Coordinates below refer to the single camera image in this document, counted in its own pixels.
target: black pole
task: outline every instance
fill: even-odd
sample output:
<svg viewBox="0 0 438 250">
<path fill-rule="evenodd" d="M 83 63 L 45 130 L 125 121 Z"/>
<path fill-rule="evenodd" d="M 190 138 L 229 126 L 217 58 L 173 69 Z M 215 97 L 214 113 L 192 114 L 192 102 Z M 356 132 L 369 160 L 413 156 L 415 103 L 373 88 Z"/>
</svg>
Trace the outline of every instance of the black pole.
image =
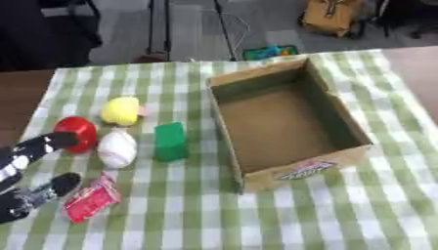
<svg viewBox="0 0 438 250">
<path fill-rule="evenodd" d="M 155 10 L 155 0 L 150 0 L 149 10 L 150 10 L 150 15 L 149 15 L 149 45 L 148 45 L 148 49 L 146 50 L 146 53 L 148 55 L 153 53 L 153 13 Z"/>
<path fill-rule="evenodd" d="M 222 32 L 224 33 L 225 36 L 225 41 L 227 42 L 227 46 L 228 46 L 228 50 L 230 51 L 230 61 L 235 62 L 237 61 L 236 55 L 235 55 L 235 51 L 233 50 L 233 47 L 231 45 L 231 41 L 230 41 L 230 37 L 228 35 L 228 30 L 227 30 L 227 26 L 224 23 L 224 17 L 223 17 L 223 9 L 222 6 L 219 4 L 218 0 L 213 0 L 214 1 L 214 8 L 216 9 L 216 13 L 217 16 L 219 18 L 219 21 L 221 23 L 221 27 L 222 27 Z"/>
<path fill-rule="evenodd" d="M 166 51 L 167 60 L 170 62 L 170 52 L 172 50 L 172 41 L 170 37 L 170 0 L 164 1 L 164 12 L 165 12 L 165 41 L 164 41 L 164 50 Z"/>
</svg>

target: red ball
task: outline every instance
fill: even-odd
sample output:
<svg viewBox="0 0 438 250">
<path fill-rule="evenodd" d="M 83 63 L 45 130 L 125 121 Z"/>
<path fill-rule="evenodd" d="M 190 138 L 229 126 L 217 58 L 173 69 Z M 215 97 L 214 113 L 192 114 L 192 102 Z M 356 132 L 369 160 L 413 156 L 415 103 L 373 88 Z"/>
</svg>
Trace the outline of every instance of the red ball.
<svg viewBox="0 0 438 250">
<path fill-rule="evenodd" d="M 76 133 L 79 143 L 66 148 L 70 152 L 84 152 L 96 144 L 96 126 L 83 117 L 71 116 L 62 119 L 55 126 L 55 132 Z"/>
</svg>

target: cardboard box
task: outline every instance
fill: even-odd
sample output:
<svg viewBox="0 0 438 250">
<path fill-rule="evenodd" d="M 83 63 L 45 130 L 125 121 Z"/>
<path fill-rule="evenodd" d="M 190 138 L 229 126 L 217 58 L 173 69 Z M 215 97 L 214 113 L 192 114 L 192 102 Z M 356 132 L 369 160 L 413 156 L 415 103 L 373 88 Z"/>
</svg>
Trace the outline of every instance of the cardboard box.
<svg viewBox="0 0 438 250">
<path fill-rule="evenodd" d="M 329 0 L 309 0 L 303 18 L 304 26 L 315 31 L 344 36 L 350 29 L 362 0 L 334 2 L 335 4 L 331 5 Z"/>
<path fill-rule="evenodd" d="M 372 144 L 305 58 L 216 76 L 210 85 L 240 191 L 355 164 Z"/>
</svg>

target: red toy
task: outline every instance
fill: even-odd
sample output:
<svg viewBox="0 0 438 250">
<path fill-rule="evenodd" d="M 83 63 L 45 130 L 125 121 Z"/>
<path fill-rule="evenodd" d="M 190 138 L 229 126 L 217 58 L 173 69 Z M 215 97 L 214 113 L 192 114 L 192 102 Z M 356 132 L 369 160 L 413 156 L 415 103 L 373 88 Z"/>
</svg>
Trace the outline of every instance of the red toy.
<svg viewBox="0 0 438 250">
<path fill-rule="evenodd" d="M 55 126 L 55 132 L 76 133 L 79 144 L 66 148 L 70 152 L 84 152 L 96 144 L 96 126 L 83 117 L 71 116 L 62 119 Z"/>
<path fill-rule="evenodd" d="M 89 187 L 81 189 L 70 198 L 65 208 L 72 222 L 81 223 L 99 210 L 120 200 L 121 195 L 115 189 L 114 180 L 102 173 Z"/>
</svg>

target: green cube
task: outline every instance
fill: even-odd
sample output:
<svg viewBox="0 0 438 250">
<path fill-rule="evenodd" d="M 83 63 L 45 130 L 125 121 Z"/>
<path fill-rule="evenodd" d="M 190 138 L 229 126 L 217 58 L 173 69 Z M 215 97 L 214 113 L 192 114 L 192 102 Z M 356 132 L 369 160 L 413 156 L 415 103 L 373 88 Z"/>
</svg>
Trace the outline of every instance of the green cube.
<svg viewBox="0 0 438 250">
<path fill-rule="evenodd" d="M 159 161 L 172 161 L 187 156 L 186 134 L 181 122 L 159 125 L 155 132 L 155 158 Z"/>
</svg>

